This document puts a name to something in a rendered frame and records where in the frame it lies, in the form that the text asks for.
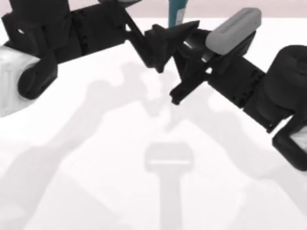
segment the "black cylindrical joint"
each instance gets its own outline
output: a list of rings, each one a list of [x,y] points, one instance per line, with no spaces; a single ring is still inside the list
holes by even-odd
[[[65,17],[68,0],[10,0],[14,15],[27,23],[48,24]]]
[[[307,99],[307,46],[287,46],[278,53],[264,78],[264,92],[291,110]]]

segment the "white background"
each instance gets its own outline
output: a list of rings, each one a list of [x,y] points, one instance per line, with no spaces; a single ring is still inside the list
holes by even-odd
[[[266,71],[306,31],[264,19],[246,57]],[[128,42],[62,64],[34,105],[0,119],[0,230],[307,229],[307,177],[272,136],[206,85],[172,105],[178,82],[173,61],[158,75]]]

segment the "teal object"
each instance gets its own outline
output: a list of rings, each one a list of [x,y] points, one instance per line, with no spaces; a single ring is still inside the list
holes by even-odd
[[[182,23],[188,0],[168,0],[168,27]]]

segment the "white robot part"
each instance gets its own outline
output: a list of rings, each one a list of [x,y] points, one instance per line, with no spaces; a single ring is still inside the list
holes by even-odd
[[[0,117],[27,108],[35,102],[18,93],[18,80],[22,73],[40,59],[29,54],[0,46]]]
[[[290,138],[307,153],[307,126],[292,134]]]
[[[260,25],[261,10],[243,8],[207,36],[206,46],[216,54],[226,55]]]

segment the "blue bottle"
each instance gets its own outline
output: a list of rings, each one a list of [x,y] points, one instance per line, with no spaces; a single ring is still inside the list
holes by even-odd
[[[182,24],[188,0],[168,0],[168,26]]]

